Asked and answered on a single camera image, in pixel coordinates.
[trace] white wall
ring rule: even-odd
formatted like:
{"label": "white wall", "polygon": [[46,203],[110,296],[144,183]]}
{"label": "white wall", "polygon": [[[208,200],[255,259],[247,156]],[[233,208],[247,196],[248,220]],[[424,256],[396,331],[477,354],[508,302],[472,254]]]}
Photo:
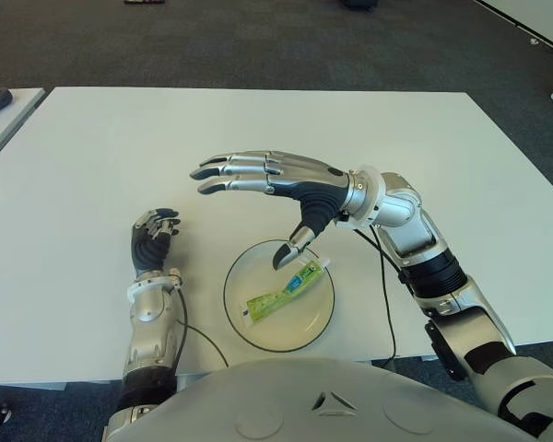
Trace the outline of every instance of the white wall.
{"label": "white wall", "polygon": [[484,0],[553,41],[553,0]]}

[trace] white table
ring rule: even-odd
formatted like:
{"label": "white table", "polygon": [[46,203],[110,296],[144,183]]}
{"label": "white table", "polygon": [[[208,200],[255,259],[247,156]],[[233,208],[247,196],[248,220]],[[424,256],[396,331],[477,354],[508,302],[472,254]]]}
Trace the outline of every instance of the white table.
{"label": "white table", "polygon": [[8,137],[29,117],[43,96],[43,89],[10,89],[12,103],[0,110],[0,148]]}
{"label": "white table", "polygon": [[[170,262],[190,320],[232,364],[389,355],[379,257],[341,228],[312,246],[333,259],[336,289],[320,339],[275,355],[231,329],[221,300],[230,265],[287,237],[299,207],[249,192],[205,197],[188,172],[250,149],[401,171],[514,340],[553,340],[553,188],[466,94],[57,88],[0,154],[0,382],[121,376],[130,226],[161,206],[181,211]],[[430,354],[425,318],[391,271],[388,281],[398,353]],[[189,333],[181,371],[220,367]]]}

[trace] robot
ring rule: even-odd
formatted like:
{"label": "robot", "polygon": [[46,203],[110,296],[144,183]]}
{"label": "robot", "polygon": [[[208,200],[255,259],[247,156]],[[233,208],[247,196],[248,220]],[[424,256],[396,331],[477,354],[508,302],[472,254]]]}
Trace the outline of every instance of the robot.
{"label": "robot", "polygon": [[496,312],[401,175],[372,167],[345,172],[307,157],[253,151],[211,157],[191,177],[205,181],[203,195],[255,191],[300,202],[301,221],[276,251],[275,269],[331,221],[375,226],[429,318],[432,348],[449,376],[473,384],[486,411],[384,369],[311,358],[232,366],[177,393],[182,279],[176,269],[164,274],[163,264],[179,220],[159,209],[133,229],[134,334],[103,441],[553,441],[553,370],[516,355]]}

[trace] robotic arm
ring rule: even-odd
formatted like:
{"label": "robotic arm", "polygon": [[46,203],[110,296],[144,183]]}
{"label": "robotic arm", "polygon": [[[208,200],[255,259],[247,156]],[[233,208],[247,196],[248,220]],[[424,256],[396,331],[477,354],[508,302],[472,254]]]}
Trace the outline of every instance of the robotic arm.
{"label": "robotic arm", "polygon": [[553,370],[516,355],[506,328],[402,176],[369,167],[343,172],[311,158],[254,151],[212,157],[191,177],[215,177],[199,187],[202,194],[247,190],[300,201],[301,221],[276,252],[275,269],[294,260],[330,221],[349,228],[375,224],[400,280],[429,317],[426,332],[449,375],[469,378],[491,413],[553,440]]}

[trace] robotic hand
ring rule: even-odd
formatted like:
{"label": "robotic hand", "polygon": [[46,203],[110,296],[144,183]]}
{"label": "robotic hand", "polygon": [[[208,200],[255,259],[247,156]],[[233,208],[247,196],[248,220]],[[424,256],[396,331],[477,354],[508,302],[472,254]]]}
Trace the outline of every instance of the robotic hand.
{"label": "robotic hand", "polygon": [[172,209],[149,210],[135,221],[131,235],[131,258],[137,277],[147,272],[161,272],[170,250],[171,237],[181,222]]}
{"label": "robotic hand", "polygon": [[253,151],[211,157],[191,177],[195,180],[218,177],[199,187],[198,191],[205,195],[218,191],[256,191],[300,202],[301,222],[276,252],[275,269],[293,261],[333,219],[350,216],[357,219],[356,215],[364,218],[371,212],[364,208],[371,181],[365,171],[343,172],[321,161],[283,152]]}

